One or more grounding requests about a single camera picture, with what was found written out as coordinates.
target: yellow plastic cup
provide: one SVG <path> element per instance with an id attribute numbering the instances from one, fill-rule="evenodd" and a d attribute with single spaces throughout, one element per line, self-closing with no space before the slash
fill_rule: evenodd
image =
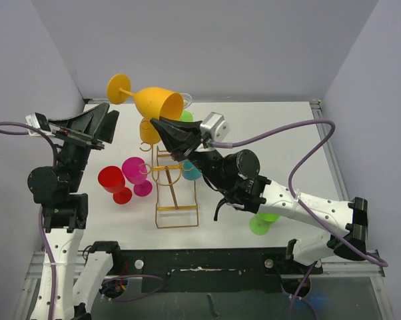
<path id="1" fill-rule="evenodd" d="M 137 110 L 147 120 L 159 117 L 178 120 L 183 113 L 183 97 L 171 90 L 158 87 L 144 88 L 135 93 L 133 99 Z"/>
<path id="2" fill-rule="evenodd" d="M 154 145 L 159 143 L 161 140 L 158 131 L 146 118 L 140 122 L 140 138 L 142 142 L 147 143 L 148 145 Z"/>

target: white wall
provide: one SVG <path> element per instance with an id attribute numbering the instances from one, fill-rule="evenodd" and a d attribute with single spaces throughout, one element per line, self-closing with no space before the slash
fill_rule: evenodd
<path id="1" fill-rule="evenodd" d="M 30 0 L 0 0 L 0 121 L 81 110 L 82 99 Z M 0 135 L 0 320 L 10 319 L 33 251 L 40 248 L 39 206 L 27 188 L 36 166 L 49 165 L 46 142 Z"/>
<path id="2" fill-rule="evenodd" d="M 83 97 L 126 73 L 228 101 L 323 98 L 376 2 L 33 0 Z"/>
<path id="3" fill-rule="evenodd" d="M 379 0 L 324 98 L 351 197 L 369 200 L 370 242 L 390 266 L 386 288 L 401 319 L 401 0 Z"/>

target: purple cable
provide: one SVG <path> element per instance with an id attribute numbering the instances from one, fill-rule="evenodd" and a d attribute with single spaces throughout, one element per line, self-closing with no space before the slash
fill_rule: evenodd
<path id="1" fill-rule="evenodd" d="M 319 315 L 316 312 L 316 309 L 313 307 L 312 303 L 309 300 L 305 299 L 305 298 L 301 298 L 301 301 L 305 302 L 310 307 L 310 309 L 312 310 L 312 312 L 314 314 L 314 318 L 316 320 L 319 320 Z"/>
<path id="2" fill-rule="evenodd" d="M 291 299 L 291 303 L 289 305 L 289 318 L 291 318 L 292 315 L 292 309 L 294 308 L 294 303 L 295 303 L 295 299 L 298 297 L 298 293 L 300 292 L 302 286 L 304 285 L 304 283 L 307 281 L 308 276 L 311 274 L 314 266 L 316 265 L 317 261 L 315 261 L 307 270 L 306 274 L 304 275 L 304 277 L 302 278 L 300 285 L 298 286 L 298 288 L 296 288 L 296 291 L 294 293 L 294 295 L 292 296 Z"/>
<path id="3" fill-rule="evenodd" d="M 46 135 L 42 130 L 31 127 L 30 125 L 26 125 L 24 123 L 18 123 L 18 122 L 0 122 L 0 127 L 4 125 L 9 125 L 12 127 L 20 127 L 20 128 L 25 128 L 32 130 L 45 140 L 47 140 L 48 144 L 51 146 L 53 150 L 53 166 L 55 167 L 57 165 L 57 157 L 58 157 L 58 152 L 56 147 L 54 146 L 54 142 Z M 4 135 L 28 135 L 29 133 L 27 131 L 6 131 L 0 129 L 0 133 Z M 48 309 L 48 320 L 53 320 L 53 314 L 54 314 L 54 302 L 55 302 L 55 293 L 57 289 L 57 268 L 55 266 L 55 260 L 54 260 L 54 255 L 53 251 L 51 250 L 51 247 L 49 246 L 47 236 L 45 235 L 45 231 L 43 229 L 43 216 L 42 216 L 42 207 L 39 209 L 39 216 L 38 216 L 38 227 L 39 227 L 39 233 L 41 234 L 42 238 L 42 243 L 45 247 L 45 251 L 48 254 L 48 259 L 51 263 L 51 277 L 52 277 L 52 282 L 51 282 L 51 296 L 50 296 L 50 304 L 49 304 L 49 309 Z"/>
<path id="4" fill-rule="evenodd" d="M 152 295 L 153 293 L 156 293 L 160 290 L 162 290 L 165 286 L 165 280 L 157 275 L 120 275 L 119 277 L 114 277 L 114 278 L 110 278 L 107 280 L 103 281 L 103 285 L 112 281 L 116 281 L 116 280 L 120 280 L 120 279 L 130 279 L 130 278 L 149 278 L 149 279 L 156 279 L 156 280 L 161 280 L 163 283 L 162 285 L 160 285 L 159 287 L 157 287 L 155 290 L 152 290 L 150 292 L 144 293 L 142 295 L 139 295 L 138 297 L 133 297 L 133 298 L 128 298 L 128 299 L 124 299 L 124 300 L 116 300 L 113 299 L 111 301 L 113 302 L 131 302 L 131 301 L 136 301 L 145 297 L 148 297 L 149 295 Z M 105 288 L 101 294 L 104 295 L 106 293 L 106 291 L 108 291 L 111 288 Z"/>
<path id="5" fill-rule="evenodd" d="M 251 139 L 237 142 L 237 143 L 220 143 L 220 142 L 214 142 L 212 144 L 213 147 L 216 148 L 225 148 L 225 149 L 232 149 L 235 147 L 242 147 L 243 145 L 248 145 L 249 143 L 256 142 L 258 140 L 270 137 L 271 135 L 275 135 L 276 133 L 280 133 L 289 129 L 294 129 L 294 128 L 299 128 L 299 127 L 304 127 L 306 125 L 319 125 L 319 124 L 325 124 L 330 126 L 330 131 L 328 134 L 309 152 L 307 153 L 301 160 L 298 162 L 294 169 L 291 171 L 289 178 L 288 178 L 288 188 L 291 192 L 291 195 L 296 199 L 296 193 L 294 191 L 294 187 L 292 186 L 292 178 L 294 177 L 294 174 L 296 171 L 301 167 L 301 165 L 304 164 L 304 162 L 307 161 L 308 158 L 312 156 L 313 153 L 315 153 L 317 150 L 319 150 L 328 140 L 331 138 L 332 134 L 335 132 L 335 123 L 331 120 L 326 120 L 326 119 L 318 119 L 318 120 L 305 120 L 305 121 L 300 121 L 296 123 L 291 123 L 290 125 L 284 125 L 283 127 L 279 127 L 277 129 L 273 129 L 270 131 L 267 131 L 266 133 L 263 133 L 261 135 L 257 135 L 256 137 L 253 137 Z M 298 199 L 298 203 L 301 205 L 301 207 L 304 208 L 304 210 L 307 211 L 309 215 L 312 216 L 314 220 L 316 220 L 317 223 L 319 223 L 325 230 L 327 230 L 331 235 L 333 235 L 335 238 L 343 242 L 345 246 L 347 246 L 350 250 L 355 252 L 357 255 L 361 256 L 363 259 L 378 265 L 380 267 L 388 267 L 388 263 L 381 259 L 380 257 L 377 257 L 375 255 L 372 255 L 370 253 L 364 254 L 361 252 L 359 249 L 355 248 L 351 243 L 349 243 L 347 240 L 345 240 L 341 235 L 335 233 L 325 222 L 319 219 L 319 217 L 314 214 L 314 212 L 307 207 L 307 205 L 301 200 Z"/>
<path id="6" fill-rule="evenodd" d="M 264 132 L 260 135 L 257 135 L 256 137 L 253 137 L 253 138 L 241 141 L 241 142 L 235 142 L 235 143 L 214 142 L 212 144 L 212 146 L 216 147 L 216 148 L 223 148 L 223 149 L 232 149 L 232 148 L 242 147 L 244 145 L 249 145 L 253 142 L 257 142 L 261 139 L 270 137 L 271 135 L 276 135 L 277 133 L 281 133 L 283 131 L 287 131 L 287 130 L 295 129 L 295 128 L 299 128 L 299 127 L 305 127 L 306 125 L 319 125 L 319 124 L 323 124 L 323 123 L 326 123 L 329 125 L 331 125 L 330 123 L 332 123 L 331 126 L 335 127 L 335 124 L 329 120 L 305 120 L 305 121 L 300 121 L 300 122 L 296 122 L 296 123 L 291 123 L 290 125 L 284 125 L 282 127 Z"/>

